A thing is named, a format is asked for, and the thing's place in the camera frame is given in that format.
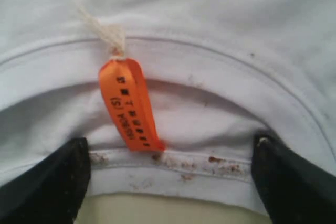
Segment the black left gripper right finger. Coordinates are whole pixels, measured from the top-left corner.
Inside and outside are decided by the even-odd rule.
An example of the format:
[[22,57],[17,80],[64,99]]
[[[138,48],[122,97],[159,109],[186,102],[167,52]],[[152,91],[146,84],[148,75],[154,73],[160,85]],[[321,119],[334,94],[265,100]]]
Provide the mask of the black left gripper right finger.
[[335,176],[278,137],[254,136],[251,175],[272,223],[335,223]]

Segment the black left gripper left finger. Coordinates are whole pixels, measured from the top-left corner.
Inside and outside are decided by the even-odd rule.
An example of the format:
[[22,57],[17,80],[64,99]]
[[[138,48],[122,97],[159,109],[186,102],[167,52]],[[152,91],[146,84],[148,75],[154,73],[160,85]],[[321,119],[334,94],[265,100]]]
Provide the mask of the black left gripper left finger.
[[90,177],[88,141],[73,138],[1,186],[1,223],[74,223]]

